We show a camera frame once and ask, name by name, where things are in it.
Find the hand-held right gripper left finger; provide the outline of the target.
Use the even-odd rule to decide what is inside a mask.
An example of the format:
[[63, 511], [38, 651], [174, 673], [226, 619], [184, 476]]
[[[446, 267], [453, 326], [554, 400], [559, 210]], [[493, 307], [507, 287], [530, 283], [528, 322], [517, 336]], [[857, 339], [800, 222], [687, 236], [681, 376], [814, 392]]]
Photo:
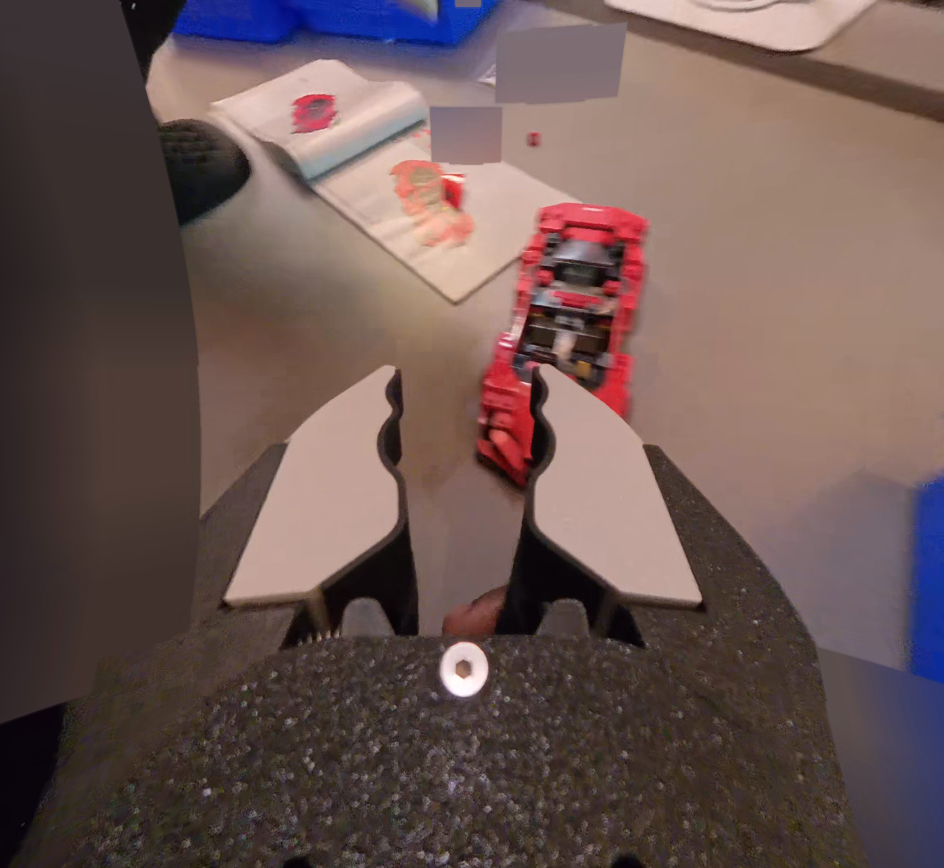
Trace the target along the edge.
[[402, 457], [402, 377], [381, 366], [288, 438], [223, 595], [229, 607], [303, 605], [339, 626], [376, 601], [392, 626], [418, 625]]

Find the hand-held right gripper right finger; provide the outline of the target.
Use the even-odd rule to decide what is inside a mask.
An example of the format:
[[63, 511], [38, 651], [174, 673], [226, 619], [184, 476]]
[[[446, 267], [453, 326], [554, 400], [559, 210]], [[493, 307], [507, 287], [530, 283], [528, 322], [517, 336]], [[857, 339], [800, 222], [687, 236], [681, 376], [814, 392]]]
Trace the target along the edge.
[[508, 625], [580, 602], [593, 626], [634, 606], [696, 611], [703, 594], [631, 426], [553, 366], [531, 386], [534, 467], [509, 587]]

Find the red lego car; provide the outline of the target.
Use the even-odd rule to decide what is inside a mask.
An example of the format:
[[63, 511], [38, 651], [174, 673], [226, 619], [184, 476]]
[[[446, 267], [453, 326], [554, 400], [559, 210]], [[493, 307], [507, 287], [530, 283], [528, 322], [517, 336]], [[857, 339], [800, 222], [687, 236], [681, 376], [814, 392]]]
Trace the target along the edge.
[[523, 487], [533, 466], [531, 382], [554, 366], [625, 418], [628, 341], [647, 273], [649, 221], [578, 202], [546, 206], [520, 255], [510, 325], [482, 376], [478, 460]]

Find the lego instruction booklet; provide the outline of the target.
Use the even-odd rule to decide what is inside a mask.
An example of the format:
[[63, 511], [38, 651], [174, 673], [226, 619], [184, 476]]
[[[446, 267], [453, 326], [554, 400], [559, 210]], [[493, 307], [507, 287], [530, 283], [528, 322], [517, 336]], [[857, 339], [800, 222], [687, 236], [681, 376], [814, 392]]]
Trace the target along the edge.
[[506, 162], [434, 159], [423, 96], [339, 60], [314, 60], [210, 108], [454, 304], [518, 258], [541, 209], [576, 201]]

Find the black textured object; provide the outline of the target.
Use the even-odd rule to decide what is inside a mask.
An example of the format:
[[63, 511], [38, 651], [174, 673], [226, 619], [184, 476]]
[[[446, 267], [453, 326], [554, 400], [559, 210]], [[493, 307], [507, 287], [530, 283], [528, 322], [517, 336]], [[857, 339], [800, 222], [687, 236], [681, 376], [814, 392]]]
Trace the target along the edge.
[[203, 120], [159, 124], [159, 142], [181, 227], [231, 200], [249, 181], [252, 166], [228, 134]]

